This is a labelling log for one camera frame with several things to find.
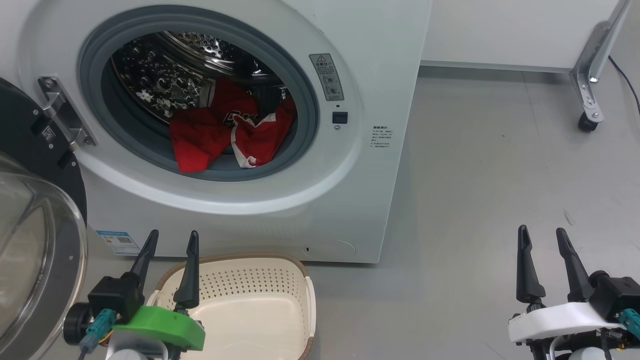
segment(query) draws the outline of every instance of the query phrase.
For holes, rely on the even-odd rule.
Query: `washing machine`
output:
[[[156,255],[182,257],[197,230],[201,256],[376,263],[430,6],[3,1],[0,78],[16,97],[10,113],[34,124],[55,166],[80,169],[84,190],[67,191],[117,254],[135,254],[158,229]],[[172,112],[206,106],[220,76],[261,107],[291,96],[297,117],[269,163],[241,168],[225,151],[183,174]]]

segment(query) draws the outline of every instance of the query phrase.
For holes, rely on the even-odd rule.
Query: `green plastic part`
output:
[[[158,306],[141,306],[127,324],[116,324],[113,330],[132,331],[184,350],[202,351],[204,329],[187,315]]]

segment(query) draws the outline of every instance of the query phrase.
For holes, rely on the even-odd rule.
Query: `red cloth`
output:
[[[178,110],[171,117],[169,137],[180,172],[203,172],[231,144],[232,116],[255,119],[258,102],[226,78],[216,81],[211,108]]]
[[[258,124],[234,115],[231,146],[242,168],[259,167],[271,161],[289,132],[296,116],[296,105],[288,97]]]

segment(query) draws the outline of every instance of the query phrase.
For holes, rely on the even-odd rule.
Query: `gray floor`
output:
[[[635,5],[612,56],[640,89],[638,34]],[[525,309],[515,300],[520,224],[546,305],[568,293],[556,227],[588,272],[640,279],[640,117],[612,66],[595,91],[606,121],[584,134],[568,76],[421,69],[380,264],[308,266],[311,358],[530,359],[507,336],[508,318]],[[147,293],[173,265],[151,265]],[[84,293],[128,266],[93,235]],[[76,357],[59,340],[44,358]]]

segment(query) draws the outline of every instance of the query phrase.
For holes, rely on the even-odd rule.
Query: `laundry basket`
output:
[[[173,310],[184,263],[163,276],[147,305]],[[202,351],[183,360],[302,360],[314,343],[316,295],[307,269],[281,254],[238,254],[200,259]]]

